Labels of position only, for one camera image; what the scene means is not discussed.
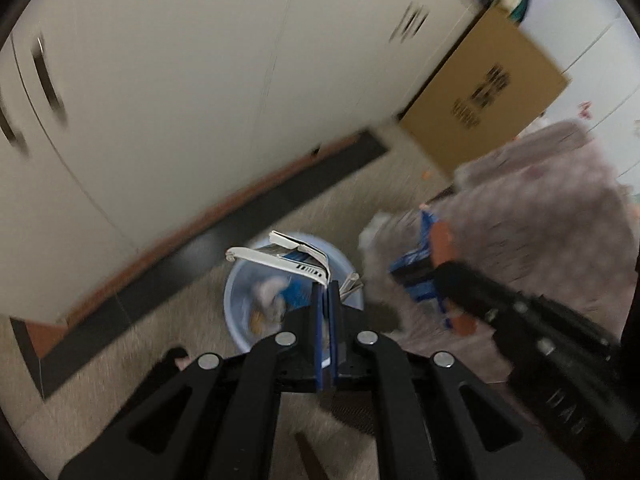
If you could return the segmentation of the crumpled white receipt paper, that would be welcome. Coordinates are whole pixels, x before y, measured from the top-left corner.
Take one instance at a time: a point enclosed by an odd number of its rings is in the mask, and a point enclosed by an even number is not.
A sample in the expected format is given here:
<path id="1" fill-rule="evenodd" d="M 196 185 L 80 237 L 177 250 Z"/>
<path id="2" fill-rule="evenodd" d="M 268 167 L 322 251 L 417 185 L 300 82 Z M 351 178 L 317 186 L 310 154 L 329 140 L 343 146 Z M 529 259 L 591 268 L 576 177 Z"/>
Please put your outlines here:
<path id="1" fill-rule="evenodd" d="M 253 286 L 254 307 L 269 323 L 277 323 L 282 320 L 286 311 L 286 301 L 282 292 L 288 288 L 289 284 L 289 278 L 273 276 Z"/>

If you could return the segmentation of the light blue trash bin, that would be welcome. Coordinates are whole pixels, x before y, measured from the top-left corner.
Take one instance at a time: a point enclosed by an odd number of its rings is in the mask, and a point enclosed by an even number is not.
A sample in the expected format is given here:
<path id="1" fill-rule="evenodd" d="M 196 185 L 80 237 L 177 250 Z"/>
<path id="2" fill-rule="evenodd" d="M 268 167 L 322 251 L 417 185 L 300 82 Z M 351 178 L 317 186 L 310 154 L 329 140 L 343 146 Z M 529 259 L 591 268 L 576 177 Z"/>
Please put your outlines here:
<path id="1" fill-rule="evenodd" d="M 335 280 L 343 304 L 364 308 L 355 267 L 319 237 L 273 230 L 253 245 L 229 248 L 226 259 L 232 268 L 224 285 L 224 319 L 243 353 L 280 332 L 288 312 L 308 306 L 314 285 Z"/>

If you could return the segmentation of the white low cabinet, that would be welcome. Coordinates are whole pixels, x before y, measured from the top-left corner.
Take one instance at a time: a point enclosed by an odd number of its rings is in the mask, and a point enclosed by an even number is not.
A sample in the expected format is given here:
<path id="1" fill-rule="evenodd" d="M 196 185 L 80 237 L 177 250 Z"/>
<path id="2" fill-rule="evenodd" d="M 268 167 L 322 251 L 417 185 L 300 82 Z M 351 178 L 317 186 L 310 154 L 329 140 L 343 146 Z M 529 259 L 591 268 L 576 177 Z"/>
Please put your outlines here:
<path id="1" fill-rule="evenodd" d="M 392 116 L 472 0 L 13 0 L 1 311 L 65 320 L 208 208 Z"/>

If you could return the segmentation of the red foil snack bag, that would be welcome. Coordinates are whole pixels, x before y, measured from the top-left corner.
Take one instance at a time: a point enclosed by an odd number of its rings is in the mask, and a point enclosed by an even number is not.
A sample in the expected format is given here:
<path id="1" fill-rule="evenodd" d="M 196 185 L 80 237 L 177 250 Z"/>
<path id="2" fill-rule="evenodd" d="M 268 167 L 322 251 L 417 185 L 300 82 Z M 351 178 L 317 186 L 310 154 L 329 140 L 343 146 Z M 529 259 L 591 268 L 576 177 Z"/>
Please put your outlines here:
<path id="1" fill-rule="evenodd" d="M 465 313 L 452 299 L 458 278 L 457 249 L 454 247 L 449 224 L 437 220 L 430 232 L 431 260 L 434 266 L 434 283 L 444 302 L 446 320 L 454 334 L 472 336 L 477 330 L 477 320 Z"/>

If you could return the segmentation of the white torn paper box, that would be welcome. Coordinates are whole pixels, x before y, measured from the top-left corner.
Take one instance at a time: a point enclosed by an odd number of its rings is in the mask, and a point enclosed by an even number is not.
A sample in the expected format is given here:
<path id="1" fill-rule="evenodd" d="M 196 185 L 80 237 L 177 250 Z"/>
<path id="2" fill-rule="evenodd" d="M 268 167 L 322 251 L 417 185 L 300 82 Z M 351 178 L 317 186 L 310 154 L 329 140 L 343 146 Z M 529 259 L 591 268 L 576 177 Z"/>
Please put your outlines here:
<path id="1" fill-rule="evenodd" d="M 331 281 L 329 257 L 321 249 L 304 240 L 273 230 L 266 246 L 230 247 L 226 250 L 228 261 L 244 260 L 267 268 L 295 274 L 324 287 Z"/>

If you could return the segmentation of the pink checkered tablecloth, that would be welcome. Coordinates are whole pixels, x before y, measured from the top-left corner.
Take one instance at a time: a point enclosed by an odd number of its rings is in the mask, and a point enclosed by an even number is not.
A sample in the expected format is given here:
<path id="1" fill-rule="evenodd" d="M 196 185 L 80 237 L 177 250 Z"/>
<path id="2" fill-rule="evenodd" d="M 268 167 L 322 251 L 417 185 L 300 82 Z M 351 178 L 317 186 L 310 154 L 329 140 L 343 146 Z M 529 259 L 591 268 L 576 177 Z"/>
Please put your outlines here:
<path id="1" fill-rule="evenodd" d="M 581 122 L 556 122 L 462 165 L 454 192 L 428 211 L 446 223 L 454 254 L 472 268 L 622 332 L 637 281 L 639 223 Z M 447 350 L 485 382 L 504 382 L 510 366 L 489 327 L 450 330 L 434 306 L 413 301 L 390 275 L 418 246 L 420 220 L 416 209 L 379 212 L 360 235 L 373 326 L 413 353 Z"/>

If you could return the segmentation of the brown wooden chair leg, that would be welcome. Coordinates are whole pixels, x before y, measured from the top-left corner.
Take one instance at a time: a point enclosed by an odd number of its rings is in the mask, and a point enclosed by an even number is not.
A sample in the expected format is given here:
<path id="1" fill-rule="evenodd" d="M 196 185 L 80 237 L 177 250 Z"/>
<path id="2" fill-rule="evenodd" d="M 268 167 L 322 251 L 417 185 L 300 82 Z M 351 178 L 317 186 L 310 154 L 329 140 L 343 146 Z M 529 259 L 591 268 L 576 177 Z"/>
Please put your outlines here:
<path id="1" fill-rule="evenodd" d="M 324 470 L 322 463 L 311 447 L 307 437 L 302 432 L 296 432 L 294 438 L 308 479 L 329 480 L 328 474 Z"/>

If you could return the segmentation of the blue cookie wrapper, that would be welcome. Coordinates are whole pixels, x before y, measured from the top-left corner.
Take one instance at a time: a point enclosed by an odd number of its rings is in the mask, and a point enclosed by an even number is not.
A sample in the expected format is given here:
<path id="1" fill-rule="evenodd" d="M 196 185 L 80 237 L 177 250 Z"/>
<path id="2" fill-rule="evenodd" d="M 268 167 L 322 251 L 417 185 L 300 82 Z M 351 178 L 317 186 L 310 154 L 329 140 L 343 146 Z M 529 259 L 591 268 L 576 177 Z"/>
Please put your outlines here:
<path id="1" fill-rule="evenodd" d="M 390 265 L 390 275 L 410 299 L 425 312 L 434 315 L 446 330 L 451 330 L 445 301 L 439 296 L 433 281 L 435 270 L 432 261 L 430 235 L 437 218 L 427 210 L 420 211 L 418 246 L 409 250 Z"/>

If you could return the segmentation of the cardboard box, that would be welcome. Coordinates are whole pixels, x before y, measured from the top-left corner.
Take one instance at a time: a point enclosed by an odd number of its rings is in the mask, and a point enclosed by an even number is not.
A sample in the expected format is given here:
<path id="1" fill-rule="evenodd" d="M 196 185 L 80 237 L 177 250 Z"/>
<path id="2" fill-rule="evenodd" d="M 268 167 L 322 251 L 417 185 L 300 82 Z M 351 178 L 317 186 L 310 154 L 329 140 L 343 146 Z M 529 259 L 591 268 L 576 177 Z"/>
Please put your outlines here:
<path id="1" fill-rule="evenodd" d="M 486 11 L 401 119 L 444 174 L 512 141 L 568 79 L 497 8 Z"/>

